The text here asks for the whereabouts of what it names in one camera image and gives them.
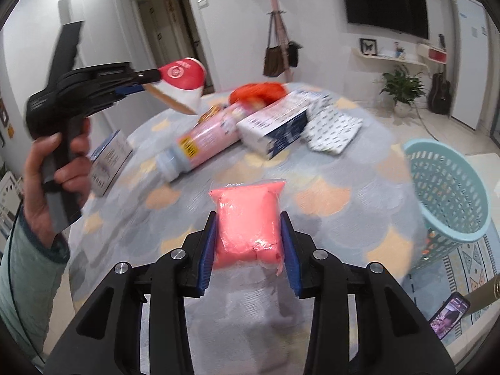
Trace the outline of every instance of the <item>white shelf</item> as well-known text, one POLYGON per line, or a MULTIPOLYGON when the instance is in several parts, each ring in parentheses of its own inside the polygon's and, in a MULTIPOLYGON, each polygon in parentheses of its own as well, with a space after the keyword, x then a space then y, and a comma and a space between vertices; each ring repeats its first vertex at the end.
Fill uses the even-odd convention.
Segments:
POLYGON ((417 60, 409 60, 409 59, 398 59, 396 57, 391 57, 391 56, 368 56, 368 55, 363 55, 361 51, 357 48, 352 48, 353 53, 363 59, 369 59, 369 60, 389 60, 391 62, 398 62, 398 63, 403 63, 406 65, 415 65, 415 66, 421 66, 427 69, 429 71, 429 67, 423 63, 423 62, 418 62, 417 60))
POLYGON ((439 63, 441 65, 446 65, 446 63, 448 61, 448 53, 446 51, 444 51, 442 49, 439 49, 439 48, 436 48, 436 47, 433 47, 433 46, 425 45, 425 44, 422 44, 422 43, 419 43, 417 45, 417 55, 421 56, 422 58, 424 58, 426 60, 430 60, 431 62, 439 63), (430 58, 429 57, 429 51, 431 49, 433 51, 443 53, 446 56, 444 62, 441 61, 441 60, 436 60, 436 59, 430 58))

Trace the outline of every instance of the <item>pink package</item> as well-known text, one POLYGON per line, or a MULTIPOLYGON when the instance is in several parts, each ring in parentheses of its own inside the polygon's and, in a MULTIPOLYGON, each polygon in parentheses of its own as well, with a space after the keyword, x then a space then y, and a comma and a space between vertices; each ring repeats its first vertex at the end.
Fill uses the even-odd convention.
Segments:
POLYGON ((217 205, 218 238, 214 268, 259 262, 283 269, 278 197, 285 182, 211 190, 217 205))

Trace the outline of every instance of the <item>round table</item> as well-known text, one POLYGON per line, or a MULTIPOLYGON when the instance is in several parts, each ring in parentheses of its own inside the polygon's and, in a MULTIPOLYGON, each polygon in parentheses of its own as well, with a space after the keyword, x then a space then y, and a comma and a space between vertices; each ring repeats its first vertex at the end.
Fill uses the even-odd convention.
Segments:
MULTIPOLYGON (((319 89, 291 83, 288 89, 319 89)), ((69 277, 79 309, 114 264, 155 262, 203 229, 214 204, 213 187, 285 179, 280 198, 297 231, 343 262, 383 263, 402 281, 421 256, 426 238, 407 161, 393 134, 367 111, 328 91, 337 107, 363 119, 339 156, 310 151, 296 141, 264 160, 237 143, 191 173, 165 184, 154 156, 191 129, 197 117, 166 110, 134 131, 133 157, 106 197, 91 197, 69 236, 69 277)), ((204 96, 208 108, 228 92, 204 96)), ((286 274, 259 266, 212 273, 201 299, 185 299, 187 328, 197 374, 303 373, 313 310, 298 300, 286 274)), ((147 324, 147 309, 144 324, 147 324)), ((351 317, 351 355, 357 351, 351 317)), ((143 325, 143 372, 148 371, 143 325)))

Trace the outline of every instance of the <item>human hand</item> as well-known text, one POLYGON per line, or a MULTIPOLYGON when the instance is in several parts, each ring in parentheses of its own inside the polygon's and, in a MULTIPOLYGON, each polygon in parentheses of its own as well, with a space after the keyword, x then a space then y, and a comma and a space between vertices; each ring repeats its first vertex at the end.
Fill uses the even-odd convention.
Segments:
MULTIPOLYGON (((82 134, 69 145, 71 151, 78 157, 54 174, 54 180, 62 185, 64 190, 80 194, 80 207, 83 207, 87 201, 91 190, 88 178, 91 162, 87 157, 90 150, 88 138, 90 128, 90 120, 86 118, 83 122, 82 134)), ((49 137, 38 138, 32 144, 24 164, 24 218, 46 248, 52 246, 56 233, 52 228, 48 205, 42 189, 41 168, 43 160, 60 145, 61 138, 60 132, 49 137)))

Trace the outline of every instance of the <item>cardboard box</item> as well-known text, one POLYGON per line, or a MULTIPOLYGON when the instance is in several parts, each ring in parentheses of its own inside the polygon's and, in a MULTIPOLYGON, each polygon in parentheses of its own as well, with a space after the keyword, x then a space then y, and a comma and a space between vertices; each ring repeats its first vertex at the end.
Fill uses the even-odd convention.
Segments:
POLYGON ((104 196, 123 170, 132 147, 120 130, 111 134, 91 155, 91 188, 96 196, 104 196))
POLYGON ((301 136, 308 123, 306 94, 292 92, 262 110, 239 121, 244 145, 271 159, 301 136))

